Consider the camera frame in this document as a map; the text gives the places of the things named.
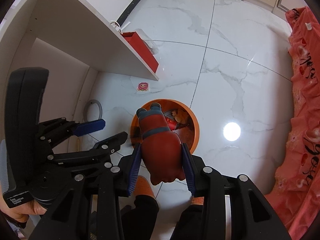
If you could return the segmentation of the person's left hand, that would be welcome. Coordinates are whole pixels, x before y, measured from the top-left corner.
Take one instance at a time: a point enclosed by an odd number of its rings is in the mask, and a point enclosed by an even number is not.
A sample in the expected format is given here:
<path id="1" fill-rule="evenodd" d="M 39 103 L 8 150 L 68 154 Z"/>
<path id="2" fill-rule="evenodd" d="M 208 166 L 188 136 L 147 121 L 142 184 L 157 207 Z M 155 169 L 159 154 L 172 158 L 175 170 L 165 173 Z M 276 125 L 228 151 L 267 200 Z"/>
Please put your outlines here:
<path id="1" fill-rule="evenodd" d="M 9 208 L 1 194 L 1 211 L 12 219 L 25 223 L 30 215 L 44 215 L 47 211 L 37 201 L 32 200 L 18 207 Z"/>

